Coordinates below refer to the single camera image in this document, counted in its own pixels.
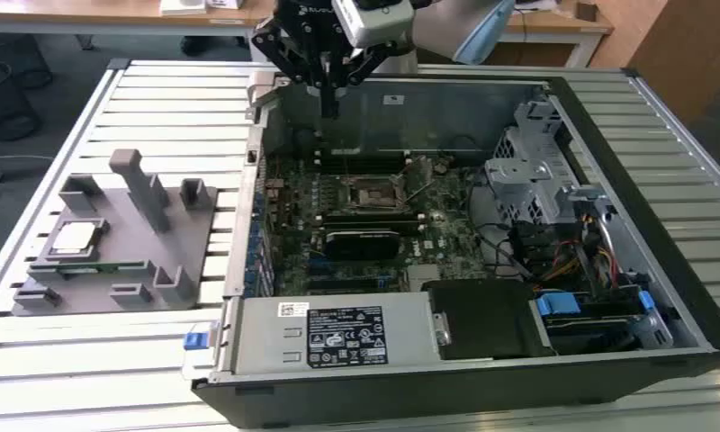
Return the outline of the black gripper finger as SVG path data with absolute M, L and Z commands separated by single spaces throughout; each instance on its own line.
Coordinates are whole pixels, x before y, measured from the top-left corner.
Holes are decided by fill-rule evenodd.
M 318 64 L 304 61 L 274 16 L 256 28 L 252 44 L 279 70 L 318 93 L 320 115 L 330 118 L 330 80 L 323 60 Z
M 330 50 L 330 117 L 339 117 L 339 90 L 358 86 L 383 61 L 396 53 L 396 42 L 386 41 L 360 49 L 354 55 L 348 42 L 339 42 Z

